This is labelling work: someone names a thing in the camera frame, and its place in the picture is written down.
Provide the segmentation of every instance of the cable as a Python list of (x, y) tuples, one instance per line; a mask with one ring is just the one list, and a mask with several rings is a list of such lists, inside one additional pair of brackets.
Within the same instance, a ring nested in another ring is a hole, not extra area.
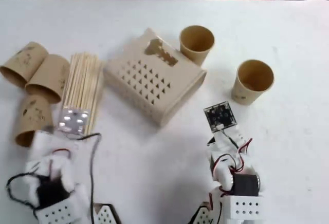
[(220, 216), (218, 217), (217, 224), (219, 224), (219, 222), (220, 222), (220, 220), (221, 220), (222, 209), (223, 209), (223, 204), (222, 204), (222, 202), (220, 202), (220, 205), (221, 205), (221, 211), (220, 211)]
[(231, 155), (231, 154), (228, 154), (228, 153), (226, 153), (226, 154), (222, 154), (221, 156), (219, 156), (218, 158), (217, 158), (217, 160), (214, 162), (214, 166), (213, 166), (213, 168), (212, 168), (212, 176), (214, 176), (214, 171), (215, 171), (215, 168), (216, 168), (216, 166), (217, 166), (217, 164), (218, 164), (218, 162), (220, 161), (220, 159), (222, 158), (222, 157), (224, 157), (224, 156), (229, 156), (232, 160), (233, 160), (233, 162), (234, 162), (234, 167), (233, 166), (230, 166), (231, 167), (231, 169), (232, 170), (236, 170), (236, 161), (235, 161), (235, 159), (233, 158), (233, 156)]
[(53, 153), (56, 153), (58, 151), (67, 151), (68, 152), (68, 158), (71, 159), (72, 153), (71, 153), (71, 151), (69, 149), (67, 149), (67, 148), (58, 148), (57, 150), (54, 150), (51, 153), (53, 154)]
[(21, 199), (18, 199), (16, 197), (14, 197), (11, 193), (11, 182), (15, 179), (18, 179), (18, 178), (23, 178), (25, 176), (32, 176), (32, 177), (35, 177), (37, 178), (39, 181), (40, 181), (40, 184), (45, 181), (45, 180), (49, 180), (49, 176), (43, 176), (43, 175), (38, 175), (36, 174), (35, 172), (30, 172), (30, 173), (22, 173), (22, 174), (17, 174), (15, 176), (12, 176), (10, 179), (8, 179), (7, 181), (7, 184), (6, 184), (6, 189), (7, 189), (7, 193), (8, 193), (8, 196), (11, 200), (13, 200), (14, 202), (18, 202), (22, 205), (25, 205), (29, 208), (31, 208), (33, 210), (33, 214), (36, 218), (36, 215), (35, 215), (35, 210), (36, 210), (36, 207), (33, 206), (33, 204), (31, 204), (29, 201), (27, 200), (21, 200)]
[(250, 144), (251, 142), (252, 142), (252, 138), (250, 138), (250, 139), (248, 140), (248, 142), (246, 142), (244, 145), (242, 145), (242, 146), (238, 149), (238, 152), (241, 153), (243, 148), (246, 148), (246, 152), (247, 152), (248, 146), (249, 146), (249, 144)]
[(102, 140), (102, 135), (100, 133), (94, 133), (94, 134), (90, 134), (87, 136), (84, 136), (82, 138), (78, 138), (76, 140), (85, 140), (94, 136), (98, 136), (94, 146), (93, 146), (93, 150), (92, 153), (90, 155), (90, 163), (89, 163), (89, 174), (90, 174), (90, 181), (91, 181), (91, 190), (90, 190), (90, 217), (92, 219), (92, 224), (95, 224), (94, 222), (94, 175), (93, 175), (93, 164), (94, 164), (94, 157), (95, 157), (95, 153), (96, 153), (96, 149), (99, 145), (99, 142)]
[(224, 130), (221, 130), (222, 133), (231, 141), (231, 143), (234, 145), (234, 147), (238, 150), (239, 146), (236, 144), (236, 142), (228, 135), (226, 135), (226, 133), (224, 132)]

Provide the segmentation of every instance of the toppled paper cup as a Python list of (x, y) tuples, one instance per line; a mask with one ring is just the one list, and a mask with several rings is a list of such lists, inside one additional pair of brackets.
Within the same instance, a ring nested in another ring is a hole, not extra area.
[(232, 89), (232, 99), (243, 105), (250, 105), (274, 83), (274, 73), (264, 62), (248, 60), (237, 69)]
[(210, 30), (200, 25), (183, 29), (179, 36), (180, 51), (196, 65), (201, 66), (215, 43)]
[(1, 66), (0, 72), (9, 82), (24, 88), (47, 55), (43, 46), (30, 42)]
[(69, 69), (70, 64), (66, 59), (56, 54), (49, 54), (26, 84), (25, 89), (29, 94), (46, 98), (49, 103), (58, 103), (62, 100)]
[(20, 146), (29, 147), (34, 132), (46, 126), (53, 126), (51, 108), (48, 101), (41, 96), (27, 96), (21, 105), (15, 140)]

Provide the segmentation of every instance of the kraft paper cup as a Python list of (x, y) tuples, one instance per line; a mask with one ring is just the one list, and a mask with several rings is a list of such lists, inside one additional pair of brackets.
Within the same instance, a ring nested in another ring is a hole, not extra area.
[(179, 41), (180, 52), (201, 66), (215, 43), (215, 37), (207, 28), (192, 25), (181, 31)]
[(232, 99), (243, 105), (250, 105), (274, 83), (272, 69), (262, 61), (248, 60), (237, 69)]
[(58, 103), (62, 99), (70, 64), (63, 57), (49, 54), (25, 89), (29, 94), (40, 95), (49, 103)]
[(38, 95), (27, 96), (21, 105), (15, 140), (20, 146), (29, 147), (34, 132), (46, 126), (53, 126), (48, 101)]
[(0, 72), (9, 82), (24, 88), (47, 55), (43, 46), (30, 42), (1, 66)]

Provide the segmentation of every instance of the perforated wooden box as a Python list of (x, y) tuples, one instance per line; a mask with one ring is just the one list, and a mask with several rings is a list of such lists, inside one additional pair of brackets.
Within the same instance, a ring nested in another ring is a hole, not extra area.
[(201, 86), (206, 71), (170, 47), (151, 29), (105, 66), (106, 83), (143, 113), (165, 125)]

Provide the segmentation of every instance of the red wire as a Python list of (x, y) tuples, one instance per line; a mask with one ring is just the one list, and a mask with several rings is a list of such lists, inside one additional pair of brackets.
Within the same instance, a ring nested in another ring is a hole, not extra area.
[(248, 148), (248, 146), (249, 146), (249, 144), (250, 144), (251, 142), (252, 142), (252, 138), (250, 138), (250, 139), (248, 140), (248, 142), (246, 142), (244, 145), (242, 145), (242, 146), (239, 148), (238, 152), (241, 153), (241, 151), (242, 151), (243, 148), (245, 148), (245, 147)]
[[(219, 157), (217, 158), (217, 160), (215, 160), (215, 162), (214, 162), (214, 167), (213, 167), (212, 172), (211, 172), (212, 176), (214, 176), (215, 168), (216, 168), (218, 162), (219, 162), (220, 159), (221, 159), (222, 157), (224, 157), (224, 156), (231, 156), (231, 155), (226, 153), (226, 154), (223, 154), (223, 155), (219, 156)], [(231, 167), (231, 170), (233, 170), (233, 171), (236, 170), (236, 167), (232, 167), (232, 166), (230, 166), (230, 167)]]
[(68, 150), (67, 148), (58, 148), (57, 150), (54, 150), (53, 152), (51, 152), (52, 154), (58, 151), (67, 151), (68, 152), (68, 158), (71, 159), (71, 151)]
[(212, 202), (212, 194), (209, 192), (209, 202), (210, 202), (210, 208), (213, 210), (213, 202)]

